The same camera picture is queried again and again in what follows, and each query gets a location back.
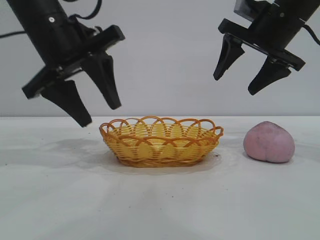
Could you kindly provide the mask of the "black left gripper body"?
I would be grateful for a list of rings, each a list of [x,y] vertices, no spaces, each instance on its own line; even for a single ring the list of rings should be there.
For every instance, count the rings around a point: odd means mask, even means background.
[[[106,52],[125,39],[117,25],[107,29],[85,26],[79,22],[80,15],[68,16],[57,0],[7,3],[44,62],[44,67],[22,88],[28,99],[41,95],[56,82],[69,81],[73,75],[84,72],[81,63],[88,56]]]

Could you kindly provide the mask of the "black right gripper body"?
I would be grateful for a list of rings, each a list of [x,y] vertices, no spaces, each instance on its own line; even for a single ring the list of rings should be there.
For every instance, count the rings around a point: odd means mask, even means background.
[[[235,12],[249,19],[245,28],[228,19],[223,19],[218,30],[232,35],[268,56],[273,62],[299,71],[305,62],[286,50],[287,45],[318,8],[316,0],[239,0]]]

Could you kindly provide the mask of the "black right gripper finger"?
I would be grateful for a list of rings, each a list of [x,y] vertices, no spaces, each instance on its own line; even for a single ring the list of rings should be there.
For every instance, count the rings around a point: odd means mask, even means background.
[[[267,58],[260,71],[248,86],[248,92],[253,96],[270,84],[288,77],[291,74],[287,65]]]
[[[225,34],[223,36],[219,60],[213,73],[213,77],[216,81],[218,81],[230,66],[245,53],[242,44],[242,41],[230,34]]]

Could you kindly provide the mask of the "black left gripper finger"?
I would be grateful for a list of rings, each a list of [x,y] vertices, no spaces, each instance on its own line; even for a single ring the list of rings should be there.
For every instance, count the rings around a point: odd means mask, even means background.
[[[41,92],[41,96],[64,110],[82,128],[92,123],[92,118],[85,108],[73,80],[55,82],[45,88]]]
[[[83,60],[81,68],[95,83],[108,106],[112,110],[118,109],[122,104],[115,82],[113,57],[105,51],[98,52]]]

